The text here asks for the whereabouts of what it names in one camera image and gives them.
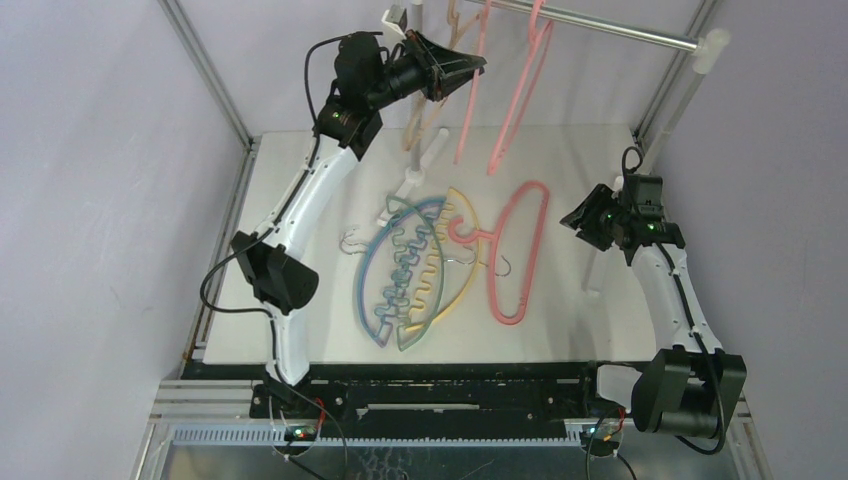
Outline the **pink plastic hanger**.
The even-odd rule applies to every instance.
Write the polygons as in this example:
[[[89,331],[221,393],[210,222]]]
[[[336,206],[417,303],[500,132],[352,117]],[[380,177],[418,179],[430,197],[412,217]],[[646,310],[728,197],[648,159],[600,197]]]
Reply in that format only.
[[[531,212],[530,219],[527,222],[529,232],[523,234],[528,241],[528,246],[525,258],[520,263],[523,269],[520,275],[517,305],[513,312],[507,313],[501,305],[498,276],[494,264],[500,258],[501,245],[508,232],[508,227],[528,196],[537,196],[539,202]],[[469,227],[464,230],[465,218],[462,215],[457,215],[448,222],[447,233],[451,241],[460,245],[474,243],[486,243],[488,245],[487,302],[492,317],[501,325],[516,326],[526,318],[545,232],[550,198],[551,193],[546,184],[538,180],[528,180],[520,184],[510,195],[491,230],[484,230],[481,227]]]
[[[536,0],[532,3],[527,31],[528,53],[521,76],[513,92],[507,114],[487,163],[486,173],[489,176],[493,176],[498,171],[509,152],[519,132],[546,62],[554,22],[552,20],[540,22],[541,9],[545,5],[545,0]]]
[[[491,9],[492,9],[492,3],[493,3],[492,0],[487,0],[484,3],[484,6],[483,6],[483,8],[480,12],[479,19],[478,19],[479,32],[478,32],[478,38],[477,38],[477,42],[476,42],[475,55],[479,56],[479,57],[483,57],[484,52],[485,52],[486,36],[487,36],[487,30],[488,30],[489,16],[490,16],[490,12],[491,12]],[[470,128],[471,128],[471,122],[472,122],[473,116],[474,116],[474,109],[475,109],[475,105],[476,105],[477,93],[478,93],[479,83],[480,83],[480,75],[481,75],[481,73],[479,71],[476,71],[474,73],[474,76],[473,76],[473,79],[472,79],[472,82],[471,82],[471,89],[470,89],[469,99],[468,99],[467,108],[466,108],[466,112],[465,112],[465,118],[464,118],[464,122],[463,122],[463,126],[462,126],[462,129],[461,129],[459,138],[458,138],[457,148],[456,148],[455,154],[454,154],[454,159],[453,159],[454,165],[459,165],[460,162],[461,162],[461,159],[463,157],[466,141],[467,141],[469,131],[470,131]]]

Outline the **beige plastic hanger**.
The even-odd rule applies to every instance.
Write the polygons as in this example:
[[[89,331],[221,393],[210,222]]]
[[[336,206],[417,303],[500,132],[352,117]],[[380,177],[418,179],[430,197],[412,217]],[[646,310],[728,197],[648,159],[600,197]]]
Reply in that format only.
[[[482,9],[473,14],[464,15],[458,1],[448,1],[445,8],[445,24],[449,31],[447,47],[456,49],[460,46],[469,32],[481,23],[482,15]],[[442,100],[432,107],[428,107],[428,103],[429,101],[423,97],[413,101],[410,120],[402,136],[401,145],[404,152],[412,153],[420,146],[427,131],[441,116],[447,101]]]

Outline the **yellow wavy wire hanger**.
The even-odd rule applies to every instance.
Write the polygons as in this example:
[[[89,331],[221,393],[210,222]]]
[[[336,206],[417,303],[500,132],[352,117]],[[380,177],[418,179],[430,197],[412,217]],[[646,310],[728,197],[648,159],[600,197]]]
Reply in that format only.
[[[420,338],[451,315],[479,276],[481,244],[455,241],[450,236],[452,225],[479,225],[471,201],[454,187],[448,189],[429,230],[431,242],[425,250],[424,265],[417,274],[406,318],[400,324],[400,332],[407,337]]]

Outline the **green wavy wire hanger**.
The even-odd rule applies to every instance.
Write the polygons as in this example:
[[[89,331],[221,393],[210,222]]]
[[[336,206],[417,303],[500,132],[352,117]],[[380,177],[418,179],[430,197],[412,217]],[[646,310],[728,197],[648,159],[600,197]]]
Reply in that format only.
[[[423,340],[441,313],[446,293],[445,240],[437,223],[444,205],[443,197],[418,204],[398,196],[387,198],[395,262],[387,306],[395,316],[401,352]]]

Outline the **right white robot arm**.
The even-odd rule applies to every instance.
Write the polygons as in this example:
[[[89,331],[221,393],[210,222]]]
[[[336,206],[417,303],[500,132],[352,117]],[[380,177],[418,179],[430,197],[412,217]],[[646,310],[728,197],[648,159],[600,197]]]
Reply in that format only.
[[[599,251],[617,247],[647,303],[657,352],[641,370],[604,364],[579,388],[592,416],[616,403],[645,433],[719,441],[747,377],[743,358],[729,354],[708,325],[692,285],[685,240],[666,220],[663,181],[627,173],[619,191],[596,185],[564,226]]]

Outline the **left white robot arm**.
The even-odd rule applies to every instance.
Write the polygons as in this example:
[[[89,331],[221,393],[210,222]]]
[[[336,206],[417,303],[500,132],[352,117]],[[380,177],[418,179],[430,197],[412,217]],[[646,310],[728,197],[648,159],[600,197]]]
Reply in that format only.
[[[310,362],[302,311],[314,297],[319,275],[301,259],[319,215],[342,181],[363,160],[383,127],[384,108],[413,94],[439,102],[484,73],[481,55],[441,46],[409,30],[392,49],[375,32],[333,38],[335,78],[313,118],[313,141],[288,192],[252,233],[231,240],[234,257],[270,319],[269,376],[280,382],[274,404],[290,417],[311,407],[311,388],[301,381]]]

